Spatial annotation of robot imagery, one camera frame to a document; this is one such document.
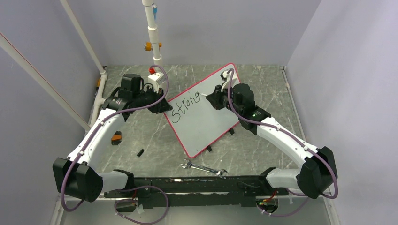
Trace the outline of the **red framed whiteboard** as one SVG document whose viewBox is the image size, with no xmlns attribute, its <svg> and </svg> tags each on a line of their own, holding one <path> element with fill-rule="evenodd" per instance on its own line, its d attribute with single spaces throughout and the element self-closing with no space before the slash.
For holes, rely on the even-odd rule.
<svg viewBox="0 0 398 225">
<path fill-rule="evenodd" d="M 173 107 L 164 113 L 187 157 L 194 158 L 239 123 L 238 117 L 226 108 L 214 109 L 201 95 L 211 94 L 222 85 L 221 73 L 236 69 L 229 63 L 169 100 Z"/>
</svg>

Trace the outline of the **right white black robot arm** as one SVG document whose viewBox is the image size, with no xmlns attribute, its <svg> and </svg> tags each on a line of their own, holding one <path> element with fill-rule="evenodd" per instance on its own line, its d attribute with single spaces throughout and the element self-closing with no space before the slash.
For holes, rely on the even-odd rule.
<svg viewBox="0 0 398 225">
<path fill-rule="evenodd" d="M 318 148 L 284 128 L 270 113 L 256 105 L 254 93 L 247 84 L 228 88 L 217 85 L 206 100 L 216 110 L 228 109 L 239 119 L 242 127 L 284 152 L 297 169 L 270 167 L 260 175 L 259 190 L 269 195 L 278 188 L 296 189 L 301 196 L 316 199 L 338 196 L 337 168 L 333 151 Z"/>
</svg>

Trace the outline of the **black marker cap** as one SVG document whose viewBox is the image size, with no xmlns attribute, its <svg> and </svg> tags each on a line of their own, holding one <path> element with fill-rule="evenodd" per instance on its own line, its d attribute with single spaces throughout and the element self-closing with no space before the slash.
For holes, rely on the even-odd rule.
<svg viewBox="0 0 398 225">
<path fill-rule="evenodd" d="M 143 153 L 144 153 L 144 149 L 141 149 L 139 152 L 138 152 L 138 154 L 137 154 L 137 157 L 140 157 Z"/>
</svg>

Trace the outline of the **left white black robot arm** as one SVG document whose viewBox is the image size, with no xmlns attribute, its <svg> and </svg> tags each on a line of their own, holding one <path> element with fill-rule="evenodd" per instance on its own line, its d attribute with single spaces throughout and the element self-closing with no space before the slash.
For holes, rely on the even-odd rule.
<svg viewBox="0 0 398 225">
<path fill-rule="evenodd" d="M 53 163 L 56 187 L 61 196 L 93 202 L 101 193 L 116 190 L 124 197 L 134 193 L 133 174 L 123 170 L 107 173 L 95 171 L 101 155 L 128 117 L 137 110 L 159 114 L 170 111 L 166 101 L 169 80 L 164 73 L 148 76 L 124 74 L 119 87 L 106 98 L 98 118 L 78 146 L 66 157 Z"/>
</svg>

